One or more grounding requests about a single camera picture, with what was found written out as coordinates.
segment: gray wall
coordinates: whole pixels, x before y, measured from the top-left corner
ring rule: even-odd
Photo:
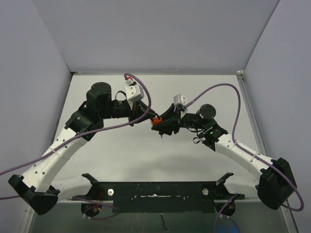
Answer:
[[[279,0],[33,0],[71,71],[235,73]]]
[[[311,228],[310,9],[310,0],[281,0],[245,70],[269,155],[290,162],[305,200],[305,210],[294,212],[301,233]],[[290,202],[299,207],[295,195]]]
[[[0,170],[39,157],[51,142],[70,72],[31,0],[0,1]],[[9,176],[0,196],[16,195]],[[22,200],[0,201],[0,232],[18,232]]]

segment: metal frame edge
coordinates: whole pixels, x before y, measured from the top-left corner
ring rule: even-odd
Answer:
[[[258,127],[258,123],[257,123],[256,117],[255,117],[254,111],[252,109],[250,99],[249,99],[248,94],[247,94],[247,90],[246,90],[246,87],[244,84],[244,79],[243,78],[241,79],[241,77],[238,75],[237,75],[237,79],[238,79],[238,83],[239,83],[239,86],[241,89],[242,97],[244,99],[247,114],[248,114],[248,117],[249,117],[251,125],[252,125],[252,129],[253,129],[253,132],[255,135],[255,139],[256,139],[258,149],[259,149],[260,153],[267,155],[267,152],[266,152],[266,149],[265,149],[265,146],[263,143],[263,139],[261,137],[260,130]],[[288,210],[284,207],[281,207],[281,211],[282,211],[282,215],[283,215],[284,222],[286,224],[288,233],[298,233],[299,231],[298,231],[294,216],[292,214],[292,211]]]

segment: screw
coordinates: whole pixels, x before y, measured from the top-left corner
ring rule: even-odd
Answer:
[[[203,193],[203,195],[208,195],[208,189],[207,189],[207,188],[204,188],[204,189],[202,190],[202,193]]]
[[[115,191],[113,191],[112,188],[108,189],[108,195],[109,196],[112,196],[114,194]]]

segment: cable clip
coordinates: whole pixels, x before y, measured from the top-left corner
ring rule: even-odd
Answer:
[[[252,156],[251,160],[249,161],[250,163],[251,163],[251,162],[253,162],[253,160],[254,160],[254,158],[255,158],[256,154],[257,154],[257,153],[253,154],[253,156]]]
[[[241,142],[240,140],[236,140],[231,149],[233,149],[240,142]]]
[[[57,154],[59,157],[61,157],[61,155],[56,150],[54,150],[52,147],[49,147],[49,149],[53,151],[55,154]]]

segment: bolt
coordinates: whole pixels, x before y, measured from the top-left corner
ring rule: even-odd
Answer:
[[[204,189],[202,190],[202,193],[203,193],[203,195],[208,195],[208,189],[207,189],[207,188],[204,188]]]

